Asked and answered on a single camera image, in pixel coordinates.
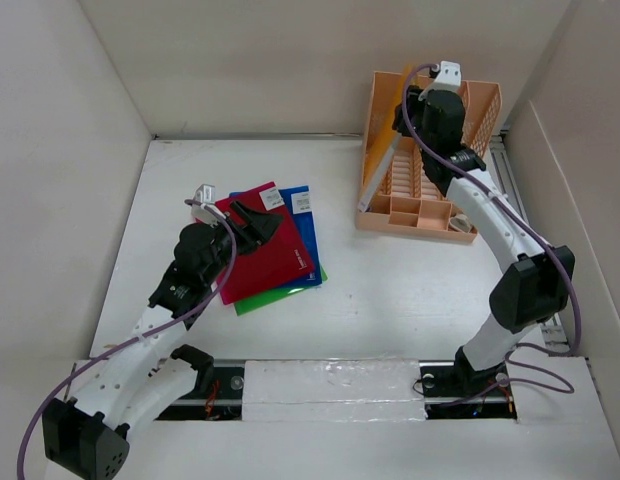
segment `cable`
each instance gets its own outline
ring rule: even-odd
[[[526,232],[528,235],[530,235],[530,237],[532,237],[532,239],[535,242],[537,242],[539,244],[539,246],[544,250],[544,252],[548,256],[550,261],[557,268],[557,271],[559,272],[559,276],[561,277],[561,280],[565,284],[566,290],[568,291],[568,296],[570,297],[570,303],[572,304],[572,311],[574,313],[574,341],[573,341],[572,346],[570,347],[570,349],[568,351],[566,351],[566,352],[554,352],[554,351],[549,350],[547,348],[543,348],[543,347],[540,347],[538,345],[535,345],[533,343],[528,343],[528,342],[518,343],[517,347],[533,348],[533,349],[538,350],[540,352],[543,352],[543,353],[545,353],[547,355],[555,355],[555,356],[561,356],[561,357],[572,356],[572,355],[574,355],[577,352],[577,350],[579,349],[579,346],[581,345],[581,308],[579,307],[579,301],[577,300],[577,293],[576,293],[576,291],[574,289],[574,286],[572,285],[572,281],[570,280],[570,275],[568,275],[568,272],[566,271],[565,267],[563,266],[561,261],[557,258],[555,253],[552,251],[552,247],[549,244],[547,244],[545,242],[545,240],[543,240],[543,238],[541,238],[539,236],[539,234],[537,234],[537,232],[535,232],[529,225],[527,225],[523,220],[521,220],[519,217],[517,217],[517,215],[513,211],[511,211],[503,203],[503,201],[499,197],[494,196],[493,192],[485,184],[483,184],[480,180],[478,180],[475,177],[473,177],[472,175],[470,175],[468,172],[460,169],[459,167],[454,165],[452,162],[446,160],[441,155],[439,155],[436,152],[434,152],[430,147],[428,147],[428,145],[426,145],[425,142],[423,140],[421,140],[421,138],[419,137],[419,135],[415,131],[415,128],[412,125],[412,122],[410,121],[410,115],[408,114],[408,105],[407,105],[408,88],[410,87],[414,77],[416,77],[417,74],[420,71],[425,70],[425,69],[429,69],[429,68],[433,68],[433,67],[436,67],[436,66],[437,65],[433,64],[433,63],[425,63],[423,65],[419,65],[417,68],[413,69],[410,72],[410,74],[406,77],[406,80],[405,80],[405,82],[403,84],[403,88],[402,88],[402,92],[401,92],[401,112],[403,114],[403,120],[406,123],[406,126],[408,127],[408,131],[410,132],[410,135],[412,136],[414,141],[417,143],[417,145],[419,145],[421,150],[426,152],[434,160],[439,162],[441,165],[443,165],[447,169],[452,170],[454,173],[456,173],[460,177],[465,178],[470,183],[475,185],[479,190],[481,190],[488,197],[488,199],[492,200],[495,203],[495,205],[506,216],[508,216],[510,218],[510,220],[512,220],[519,228],[521,228],[524,232]],[[516,382],[520,382],[520,383],[527,383],[527,384],[530,384],[530,385],[536,385],[538,387],[547,388],[547,389],[550,389],[550,390],[554,390],[556,392],[574,393],[574,387],[567,380],[561,378],[556,373],[551,372],[550,370],[547,370],[545,368],[535,367],[533,365],[527,365],[527,364],[524,364],[524,363],[521,363],[521,362],[514,362],[514,361],[510,360],[510,356],[512,355],[512,353],[513,352],[510,352],[510,353],[508,353],[508,355],[506,355],[506,358],[505,358],[506,362],[510,363],[511,365],[516,365],[516,366],[523,367],[523,368],[529,368],[531,370],[536,370],[536,371],[545,373],[547,375],[550,375],[550,376],[556,378],[557,380],[560,380],[562,383],[564,383],[567,386],[567,390],[564,390],[564,389],[561,389],[561,388],[558,388],[558,387],[554,387],[552,385],[547,385],[547,384],[544,384],[544,383],[541,383],[541,382],[536,382],[534,380],[527,380],[525,378],[507,378],[507,379],[504,379],[501,382],[497,382],[497,383],[494,383],[494,384],[488,386],[487,388],[485,388],[481,392],[479,392],[479,393],[477,393],[475,395],[472,395],[470,397],[462,398],[462,399],[459,399],[459,400],[455,400],[454,402],[440,403],[439,405],[440,406],[448,406],[448,407],[452,407],[452,406],[455,406],[455,405],[460,405],[460,404],[465,403],[465,402],[467,402],[469,400],[473,400],[473,399],[475,399],[477,397],[481,397],[481,396],[485,395],[486,393],[490,392],[491,390],[493,390],[495,388],[498,388],[499,386],[505,387],[505,386],[509,385],[510,383],[515,382],[515,381]]]
[[[164,323],[163,325],[160,325],[156,328],[153,328],[152,330],[148,330],[147,332],[145,332],[143,334],[144,337],[151,337],[153,335],[156,335],[159,332],[162,332],[178,323],[183,322],[184,320],[186,320],[187,318],[189,318],[192,315],[196,315],[197,313],[201,312],[204,308],[206,308],[208,306],[208,304],[212,301],[212,299],[214,297],[216,297],[219,292],[221,291],[221,289],[225,286],[228,277],[230,277],[230,273],[232,272],[232,269],[234,268],[234,263],[235,260],[237,258],[237,241],[235,239],[234,233],[232,232],[232,229],[230,228],[230,225],[228,225],[228,222],[226,222],[225,218],[223,217],[223,215],[220,215],[219,213],[217,213],[214,209],[206,206],[204,207],[208,212],[210,212],[216,219],[217,221],[223,226],[223,228],[226,229],[226,231],[228,232],[228,234],[230,235],[230,241],[232,242],[232,253],[230,256],[230,263],[228,263],[228,268],[226,270],[225,275],[223,276],[223,278],[217,282],[217,288],[214,289],[214,291],[210,292],[210,294],[196,307],[192,308],[190,311],[184,313],[183,315],[181,315],[178,318],[175,318],[173,320],[170,320],[169,322]],[[59,385],[57,385],[49,394],[48,396],[45,398],[45,400],[41,403],[41,405],[39,406],[39,408],[37,409],[37,411],[35,412],[35,414],[32,417],[32,420],[30,420],[30,423],[28,424],[28,427],[26,428],[25,433],[23,434],[23,439],[21,440],[21,445],[19,446],[19,454],[17,455],[17,479],[18,480],[26,480],[25,477],[25,459],[26,459],[26,450],[28,448],[28,443],[30,442],[30,437],[32,436],[32,432],[34,431],[37,422],[39,421],[39,418],[43,415],[44,410],[46,409],[46,407],[50,404],[50,402],[57,396],[57,394],[59,392],[61,392],[61,390],[63,390],[66,385],[70,385],[70,383],[77,378],[79,375],[81,375],[82,373],[84,373],[86,370],[94,367],[97,363],[101,362],[102,360],[107,359],[108,357],[120,352],[121,350],[123,350],[124,348],[129,347],[130,345],[133,345],[134,343],[137,343],[139,341],[138,337],[133,337],[129,340],[126,340],[125,342],[117,345],[116,347],[113,347],[109,350],[107,350],[106,352],[102,353],[101,355],[98,355],[97,357],[94,357],[93,359],[91,359],[88,363],[86,363],[84,366],[78,368],[77,370],[75,370],[70,376],[68,376],[65,380],[63,380]]]

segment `white table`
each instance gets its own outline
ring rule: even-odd
[[[92,355],[125,338],[143,311],[189,221],[184,198],[201,183],[216,185],[221,198],[274,180],[280,187],[310,186],[329,280],[243,317],[216,301],[187,342],[218,359],[451,359],[488,314],[488,295],[500,277],[496,260],[481,238],[461,245],[355,230],[360,148],[358,139],[152,142]],[[542,341],[538,329],[528,340]],[[335,402],[346,398],[350,383],[332,390],[324,382],[317,390],[304,383],[307,364],[297,365],[298,375],[296,364],[285,365],[284,375],[256,363],[246,373],[247,421],[155,422],[133,445],[118,479],[620,480],[620,460],[583,359],[516,355],[565,375],[577,393],[514,386],[517,422],[423,421],[422,400],[406,393],[410,378],[398,377],[403,390],[393,397],[397,408],[386,418],[392,421],[339,421]],[[518,370],[511,375],[545,380]],[[366,374],[357,381],[372,403],[386,398],[383,382]],[[421,413],[395,421],[405,411],[400,402]],[[324,407],[331,410],[322,420],[332,421],[316,421]],[[71,478],[55,465],[46,475]]]

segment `purple cable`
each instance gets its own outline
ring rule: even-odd
[[[192,202],[194,202],[195,205],[196,204],[201,205],[200,202],[196,202],[196,201],[192,201]],[[152,330],[148,330],[147,332],[143,333],[143,336],[146,337],[146,338],[147,337],[151,337],[152,335],[156,335],[157,333],[162,332],[162,331],[166,330],[167,328],[170,328],[170,327],[172,327],[172,326],[174,326],[174,325],[176,325],[178,323],[183,322],[185,319],[187,319],[191,315],[195,315],[195,314],[201,312],[204,308],[206,308],[208,306],[208,304],[212,301],[212,299],[219,294],[221,289],[226,284],[226,281],[228,280],[228,277],[230,276],[230,273],[232,272],[232,269],[234,268],[234,262],[235,262],[235,260],[237,258],[237,241],[236,241],[236,239],[234,237],[234,233],[232,232],[232,229],[230,228],[230,225],[228,225],[228,222],[226,222],[226,220],[223,217],[223,215],[220,215],[214,209],[212,209],[212,208],[210,208],[208,206],[206,206],[204,208],[208,212],[210,212],[219,221],[219,223],[223,226],[223,228],[225,228],[227,230],[228,234],[230,235],[230,241],[232,242],[232,253],[231,253],[231,256],[230,256],[230,263],[228,264],[228,268],[226,270],[226,273],[223,276],[223,278],[217,283],[217,288],[215,288],[214,291],[212,291],[210,293],[210,295],[208,295],[199,305],[194,307],[189,312],[184,313],[180,317],[175,318],[174,320],[170,320],[169,322],[166,322],[163,325],[160,325],[160,326],[158,326],[156,328],[153,328]],[[26,480],[26,476],[25,476],[25,460],[26,460],[26,450],[28,448],[28,443],[30,442],[30,437],[32,436],[32,432],[34,431],[35,427],[37,426],[37,422],[39,421],[39,418],[41,417],[41,415],[43,415],[43,411],[46,409],[48,404],[59,394],[59,392],[61,392],[61,390],[63,390],[67,385],[69,385],[75,378],[77,378],[83,372],[85,372],[89,368],[94,367],[100,361],[107,359],[108,357],[114,355],[115,353],[120,352],[124,348],[129,347],[130,345],[132,345],[132,344],[134,344],[134,343],[136,343],[138,341],[139,341],[138,337],[131,338],[131,339],[126,340],[125,342],[117,345],[116,347],[113,347],[110,350],[107,350],[106,352],[102,353],[101,355],[99,355],[97,357],[94,357],[88,363],[86,363],[83,367],[80,367],[77,370],[75,370],[68,378],[66,378],[64,381],[62,381],[58,386],[56,386],[54,388],[54,390],[52,390],[50,392],[50,394],[48,394],[48,396],[41,403],[41,405],[39,406],[39,408],[37,409],[37,411],[33,415],[32,420],[30,420],[30,423],[28,424],[28,427],[26,428],[26,431],[23,434],[23,439],[21,440],[21,445],[19,447],[19,454],[17,455],[17,479],[18,480]]]
[[[530,237],[532,237],[532,239],[537,242],[539,244],[539,246],[541,246],[541,248],[544,250],[544,252],[546,253],[546,255],[548,255],[548,258],[550,259],[550,261],[554,264],[554,266],[557,268],[557,271],[559,272],[559,276],[561,277],[561,280],[563,281],[563,283],[566,286],[566,290],[568,291],[568,296],[570,297],[570,303],[572,304],[572,310],[574,313],[574,341],[572,343],[572,346],[570,347],[570,349],[566,352],[554,352],[552,350],[548,350],[547,348],[543,348],[540,347],[538,345],[535,345],[533,343],[528,343],[528,342],[522,342],[522,343],[518,343],[517,347],[528,347],[528,348],[533,348],[535,350],[538,350],[540,352],[543,352],[545,354],[548,355],[555,355],[555,356],[562,356],[562,357],[567,357],[567,356],[571,356],[574,355],[577,350],[579,349],[579,345],[581,344],[581,309],[579,308],[579,301],[577,300],[577,293],[574,289],[574,286],[572,285],[572,281],[570,280],[570,276],[568,275],[568,272],[566,271],[565,267],[563,266],[563,264],[561,263],[561,261],[559,261],[559,259],[557,258],[557,256],[555,255],[555,253],[552,251],[552,247],[550,245],[548,245],[543,238],[541,238],[537,232],[535,232],[530,226],[528,226],[523,220],[521,220],[520,218],[518,218],[504,203],[503,201],[492,195],[492,192],[490,191],[490,189],[484,185],[481,181],[479,181],[478,179],[476,179],[475,177],[473,177],[472,175],[470,175],[468,172],[460,169],[459,167],[457,167],[456,165],[454,165],[453,163],[451,163],[450,161],[446,160],[445,158],[443,158],[441,155],[437,154],[436,152],[434,152],[430,147],[428,147],[428,145],[426,145],[423,140],[421,140],[421,138],[419,137],[419,135],[417,135],[417,132],[414,129],[414,126],[412,125],[412,122],[410,121],[410,115],[408,114],[408,105],[407,105],[407,97],[408,97],[408,88],[410,87],[410,84],[412,83],[412,80],[414,79],[415,76],[417,76],[417,74],[421,71],[421,70],[425,70],[426,68],[433,68],[436,67],[437,65],[433,64],[433,63],[425,63],[423,65],[419,65],[417,68],[415,68],[414,70],[412,70],[412,72],[410,72],[410,74],[407,76],[404,84],[403,84],[403,89],[401,92],[401,111],[403,113],[403,120],[406,123],[407,127],[408,127],[408,131],[410,132],[410,135],[412,135],[412,138],[414,139],[414,141],[417,143],[417,145],[419,145],[419,147],[425,151],[428,155],[430,155],[432,158],[434,158],[437,162],[439,162],[441,165],[443,165],[444,167],[452,170],[454,173],[458,174],[460,177],[467,179],[470,183],[472,183],[473,185],[475,185],[479,190],[481,190],[488,198],[490,198],[495,205],[497,205],[497,207],[504,213],[506,214],[510,220],[512,220],[517,226],[519,226],[519,228],[521,228],[524,232],[526,232],[528,235],[530,235]],[[554,372],[551,372],[550,370],[547,370],[545,368],[541,368],[541,367],[535,367],[533,365],[527,365],[527,364],[523,364],[520,362],[514,362],[512,360],[510,360],[510,356],[512,355],[513,352],[510,352],[508,355],[506,355],[506,362],[512,364],[512,365],[516,365],[519,367],[523,367],[523,368],[529,368],[532,370],[537,370],[539,372],[545,373],[547,375],[550,375],[558,380],[560,380],[561,382],[563,382],[568,389],[564,390],[561,388],[557,388],[557,387],[553,387],[552,385],[546,385],[540,382],[536,382],[534,380],[528,380],[525,378],[509,378],[507,380],[502,381],[501,383],[494,383],[492,385],[490,385],[489,387],[487,387],[486,389],[484,389],[483,391],[477,393],[476,395],[472,395],[471,397],[467,397],[467,398],[462,398],[460,400],[455,400],[454,402],[448,402],[448,403],[441,403],[439,404],[440,406],[446,406],[446,407],[452,407],[455,405],[460,405],[462,403],[467,402],[468,400],[472,400],[474,398],[477,397],[481,397],[483,395],[485,395],[486,393],[490,392],[491,390],[499,387],[499,386],[504,386],[508,385],[511,382],[520,382],[520,383],[528,383],[531,385],[536,385],[539,387],[543,387],[543,388],[548,388],[550,390],[554,390],[556,392],[561,392],[561,393],[574,393],[574,387],[570,384],[570,382],[568,382],[567,380],[565,380],[564,378],[561,378],[559,375],[557,375]]]

